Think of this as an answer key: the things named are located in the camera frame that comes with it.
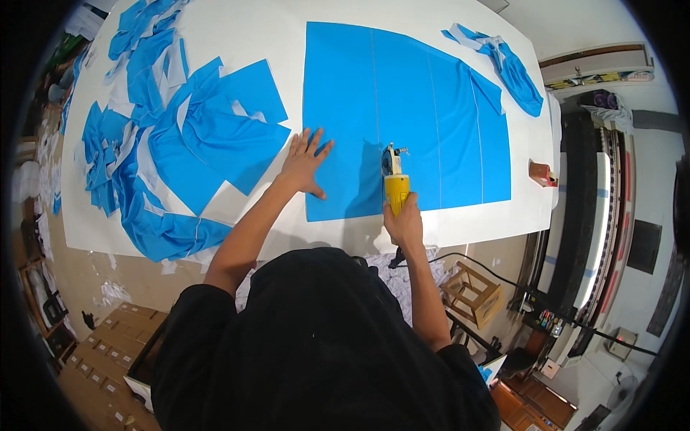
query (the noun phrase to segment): wooden frame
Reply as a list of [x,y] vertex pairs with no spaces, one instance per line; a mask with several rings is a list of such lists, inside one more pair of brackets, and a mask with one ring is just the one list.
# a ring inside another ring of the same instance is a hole
[[[503,289],[500,284],[493,283],[460,261],[455,262],[455,266],[459,269],[457,274],[441,285],[445,302],[452,311],[474,322],[478,329],[482,329],[503,307]],[[483,290],[477,286],[480,283],[486,286]],[[474,292],[477,298],[472,300],[464,296],[465,290]],[[458,307],[458,301],[470,307],[471,313]]]

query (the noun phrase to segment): power cord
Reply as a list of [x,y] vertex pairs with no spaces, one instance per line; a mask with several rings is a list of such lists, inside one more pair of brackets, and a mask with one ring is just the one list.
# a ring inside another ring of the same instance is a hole
[[[541,299],[541,298],[536,294],[536,292],[534,291],[534,289],[528,288],[528,287],[523,286],[523,285],[516,284],[516,283],[514,283],[514,282],[512,282],[512,281],[510,281],[510,280],[508,280],[508,279],[505,279],[505,278],[501,277],[500,275],[496,274],[494,271],[490,270],[490,269],[489,269],[486,265],[484,265],[482,262],[479,262],[479,261],[477,261],[477,260],[475,260],[475,259],[472,259],[470,256],[467,256],[466,254],[462,254],[462,253],[458,253],[458,252],[452,252],[452,253],[444,254],[443,256],[440,256],[440,257],[431,259],[431,260],[429,261],[429,263],[436,262],[436,261],[439,261],[439,260],[441,260],[441,259],[443,259],[443,258],[445,258],[445,257],[453,256],[453,255],[462,256],[462,257],[464,257],[465,259],[471,260],[472,262],[474,262],[474,263],[476,263],[477,265],[479,265],[479,266],[481,266],[482,268],[484,268],[486,271],[489,272],[489,274],[493,275],[493,276],[496,277],[497,279],[499,279],[499,280],[501,280],[501,281],[504,281],[505,283],[514,285],[514,286],[517,287],[518,289],[523,290],[524,292],[527,292],[528,294],[530,294],[530,295],[534,298],[535,302],[538,303],[539,305],[541,305],[542,307],[544,307],[544,308],[546,308],[546,309],[549,308],[549,305],[548,305],[543,299]],[[407,268],[407,265],[395,265],[395,266],[389,266],[389,268]],[[624,341],[621,341],[621,340],[619,340],[619,339],[617,339],[617,338],[615,338],[615,337],[612,337],[611,335],[608,335],[608,334],[605,334],[605,333],[603,333],[603,332],[597,331],[596,329],[590,328],[589,326],[585,326],[585,325],[583,325],[582,323],[580,323],[580,322],[578,322],[578,321],[576,321],[576,320],[574,320],[574,319],[570,319],[569,317],[565,317],[565,316],[561,315],[560,313],[553,312],[553,311],[552,311],[552,313],[553,313],[557,318],[563,319],[563,322],[565,322],[565,323],[570,323],[570,324],[572,324],[572,325],[580,326],[580,327],[582,328],[582,330],[584,330],[585,332],[591,332],[591,333],[593,333],[593,334],[598,335],[599,337],[602,337],[602,338],[605,338],[605,339],[607,339],[607,340],[613,341],[614,343],[618,343],[618,344],[620,344],[620,345],[624,345],[625,347],[631,348],[632,350],[637,350],[638,352],[647,353],[647,354],[650,354],[650,355],[655,356],[655,357],[656,357],[656,356],[659,356],[659,354],[658,354],[657,352],[652,352],[651,350],[643,349],[643,348],[637,347],[636,345],[628,344],[628,343],[626,343],[626,342],[624,342]]]

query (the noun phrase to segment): concrete floor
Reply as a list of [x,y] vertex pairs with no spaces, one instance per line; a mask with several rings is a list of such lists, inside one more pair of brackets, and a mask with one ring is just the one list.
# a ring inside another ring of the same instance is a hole
[[[47,111],[48,124],[46,129],[52,132],[58,125],[59,117],[59,111]],[[38,135],[41,136],[42,134],[43,130],[41,129]],[[60,136],[53,163],[59,162],[59,157],[62,154],[62,139],[63,137]],[[204,280],[201,265],[187,261],[178,261],[174,274],[162,275],[163,266],[160,263],[154,263],[144,257],[116,255],[114,256],[116,266],[113,268],[110,257],[105,253],[69,248],[65,241],[62,211],[57,215],[51,214],[50,211],[47,213],[50,242],[55,259],[54,261],[46,259],[48,269],[55,276],[57,287],[70,311],[69,317],[79,340],[85,339],[91,332],[81,318],[81,311],[87,314],[93,313],[94,318],[102,319],[119,305],[118,301],[110,306],[102,305],[101,300],[104,296],[101,292],[101,286],[106,281],[123,285],[132,297],[133,303],[156,310],[169,311],[182,290]],[[443,248],[438,255],[453,251],[461,252],[481,261],[501,276],[516,280],[522,264],[525,241],[526,235],[521,235]],[[456,258],[459,257],[446,258],[445,267],[451,267],[457,260]],[[481,270],[471,262],[468,264]],[[513,295],[513,288],[505,285],[505,283],[502,284],[502,287],[507,301]],[[469,321],[466,323],[471,328],[476,328],[473,323]],[[516,325],[512,324],[507,310],[503,309],[478,333],[487,341],[490,341],[491,337],[497,336],[503,345],[507,346],[508,337],[516,330]]]

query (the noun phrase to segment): white table surface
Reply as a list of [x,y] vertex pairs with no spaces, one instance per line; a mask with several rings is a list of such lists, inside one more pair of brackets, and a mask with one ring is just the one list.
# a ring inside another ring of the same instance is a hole
[[[61,190],[69,247],[141,256],[120,224],[119,210],[106,218],[102,210],[90,204],[90,194],[84,191],[85,181],[77,174],[73,161],[74,148],[81,142],[91,104],[98,101],[103,109],[108,102],[110,87],[103,86],[103,76],[113,65],[108,58],[110,39],[117,31],[120,13],[134,1],[120,0],[115,4],[91,47],[96,57],[79,75],[65,129]],[[463,47],[440,32],[458,22],[472,30],[502,36],[545,97],[532,43],[481,3],[475,0],[194,0],[184,6],[175,26],[184,38],[190,73],[217,56],[231,70],[267,59],[288,113],[289,120],[282,124],[300,132],[307,21],[347,23],[407,34],[462,59],[503,89],[501,102],[506,110],[511,148],[512,199],[423,212],[427,247],[488,241],[549,227],[552,190],[541,188],[527,175],[530,159],[553,165],[547,104],[544,103],[537,118],[525,114],[505,90],[488,56]],[[225,183],[202,216],[230,225],[236,223],[280,172],[285,151],[286,147],[249,197]],[[174,210],[186,213],[184,206]],[[304,195],[299,193],[268,234],[259,260],[320,245],[340,247],[352,255],[395,251],[383,229],[382,216],[308,223]]]

